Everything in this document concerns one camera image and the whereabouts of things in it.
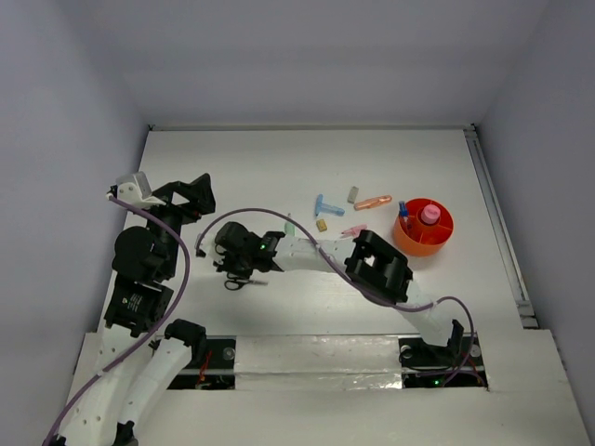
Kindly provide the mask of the black scissors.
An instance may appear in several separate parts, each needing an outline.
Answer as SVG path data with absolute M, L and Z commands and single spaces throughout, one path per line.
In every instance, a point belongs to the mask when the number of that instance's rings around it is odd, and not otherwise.
M 227 274 L 224 287 L 229 291 L 239 291 L 247 285 L 266 286 L 268 284 L 269 283 L 267 281 L 254 280 Z

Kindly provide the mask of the small yellow eraser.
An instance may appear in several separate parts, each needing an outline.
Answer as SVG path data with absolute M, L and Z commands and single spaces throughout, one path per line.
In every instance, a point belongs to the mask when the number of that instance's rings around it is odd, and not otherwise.
M 316 227 L 320 232 L 327 230 L 327 225 L 323 219 L 319 219 L 316 221 Z

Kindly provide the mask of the grey eraser block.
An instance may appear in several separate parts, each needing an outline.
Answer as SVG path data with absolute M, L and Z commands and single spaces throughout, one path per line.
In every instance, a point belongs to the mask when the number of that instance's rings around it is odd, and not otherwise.
M 357 187 L 351 187 L 350 188 L 350 191 L 349 191 L 349 194 L 348 194 L 347 202 L 348 203 L 355 203 L 356 202 L 356 199 L 357 199 L 357 196 L 358 196 L 358 193 L 359 193 L 359 189 Z

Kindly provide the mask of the blue white glue bottle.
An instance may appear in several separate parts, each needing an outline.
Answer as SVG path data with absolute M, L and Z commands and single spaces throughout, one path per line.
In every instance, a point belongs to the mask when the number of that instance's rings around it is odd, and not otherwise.
M 409 211 L 405 201 L 399 201 L 399 219 L 404 230 L 410 229 Z

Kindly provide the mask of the pink round eraser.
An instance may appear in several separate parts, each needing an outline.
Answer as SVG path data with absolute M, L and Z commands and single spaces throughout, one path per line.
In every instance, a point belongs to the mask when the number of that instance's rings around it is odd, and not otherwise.
M 435 225 L 439 222 L 442 215 L 442 210 L 435 204 L 425 205 L 419 214 L 419 219 L 422 223 L 428 226 Z

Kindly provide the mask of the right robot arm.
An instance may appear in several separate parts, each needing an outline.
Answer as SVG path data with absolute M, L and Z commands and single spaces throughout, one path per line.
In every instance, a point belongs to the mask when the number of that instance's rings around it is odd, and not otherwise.
M 430 357 L 448 364 L 462 351 L 463 327 L 415 282 L 408 259 L 371 230 L 354 239 L 312 241 L 279 231 L 259 236 L 226 223 L 210 243 L 218 272 L 248 281 L 254 272 L 311 270 L 337 273 L 372 303 L 397 310 L 428 345 Z

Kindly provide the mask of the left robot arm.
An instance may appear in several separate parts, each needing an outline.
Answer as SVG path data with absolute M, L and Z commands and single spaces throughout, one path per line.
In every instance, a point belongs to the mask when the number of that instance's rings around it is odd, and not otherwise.
M 157 401 L 184 367 L 206 353 L 205 328 L 168 318 L 184 291 L 165 286 L 179 256 L 191 264 L 183 226 L 216 210 L 211 177 L 153 190 L 142 172 L 117 179 L 111 203 L 145 219 L 114 243 L 112 296 L 99 330 L 92 377 L 50 428 L 46 445 L 135 445 Z

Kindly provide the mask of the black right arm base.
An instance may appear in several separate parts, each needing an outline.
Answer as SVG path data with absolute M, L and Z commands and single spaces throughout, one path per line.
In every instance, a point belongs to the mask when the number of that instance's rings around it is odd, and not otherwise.
M 463 364 L 467 357 L 478 359 L 483 364 L 479 340 L 464 333 L 463 326 L 452 320 L 452 331 L 445 347 L 431 346 L 421 337 L 406 337 L 399 340 L 399 362 L 418 372 L 452 371 Z

